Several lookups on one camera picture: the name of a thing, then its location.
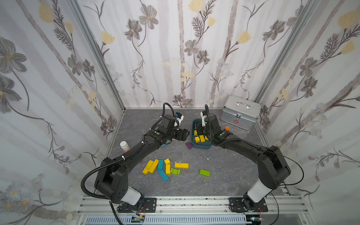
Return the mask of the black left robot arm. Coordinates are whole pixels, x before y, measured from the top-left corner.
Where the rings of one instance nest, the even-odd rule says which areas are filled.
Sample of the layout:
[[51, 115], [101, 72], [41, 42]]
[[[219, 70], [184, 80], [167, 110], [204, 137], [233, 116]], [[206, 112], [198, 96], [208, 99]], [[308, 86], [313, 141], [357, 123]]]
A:
[[99, 167], [82, 178], [81, 190], [90, 197], [107, 199], [111, 203], [139, 205], [143, 194], [128, 185], [129, 173], [168, 141], [185, 141], [190, 132], [180, 128], [182, 120], [182, 114], [176, 113], [169, 103], [164, 103], [160, 118], [142, 135], [140, 142], [119, 157], [105, 158]]

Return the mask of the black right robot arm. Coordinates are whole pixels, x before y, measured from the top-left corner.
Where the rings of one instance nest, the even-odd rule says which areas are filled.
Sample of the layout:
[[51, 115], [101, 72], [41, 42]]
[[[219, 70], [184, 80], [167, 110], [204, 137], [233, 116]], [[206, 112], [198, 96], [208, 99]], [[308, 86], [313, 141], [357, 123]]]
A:
[[256, 145], [222, 129], [208, 105], [205, 105], [201, 117], [202, 124], [196, 127], [198, 134], [205, 135], [212, 145], [241, 154], [257, 165], [258, 179], [243, 197], [244, 208], [251, 210], [291, 175], [286, 160], [292, 159], [284, 156], [278, 147]]

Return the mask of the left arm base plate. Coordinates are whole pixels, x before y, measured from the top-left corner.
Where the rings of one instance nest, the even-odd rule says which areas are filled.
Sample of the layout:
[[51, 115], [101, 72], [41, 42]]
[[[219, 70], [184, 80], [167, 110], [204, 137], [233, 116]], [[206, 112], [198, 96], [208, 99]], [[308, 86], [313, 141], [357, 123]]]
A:
[[155, 213], [157, 207], [157, 198], [145, 197], [140, 199], [136, 205], [121, 202], [117, 207], [119, 213]]

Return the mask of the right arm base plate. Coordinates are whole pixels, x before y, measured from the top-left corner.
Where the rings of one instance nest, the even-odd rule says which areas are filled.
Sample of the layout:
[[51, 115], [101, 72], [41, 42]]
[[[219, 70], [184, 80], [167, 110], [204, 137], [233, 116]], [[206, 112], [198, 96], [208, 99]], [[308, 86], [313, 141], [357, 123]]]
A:
[[244, 213], [244, 212], [268, 212], [267, 203], [265, 199], [259, 202], [253, 202], [250, 198], [246, 197], [231, 197], [229, 200], [229, 209], [231, 212]]

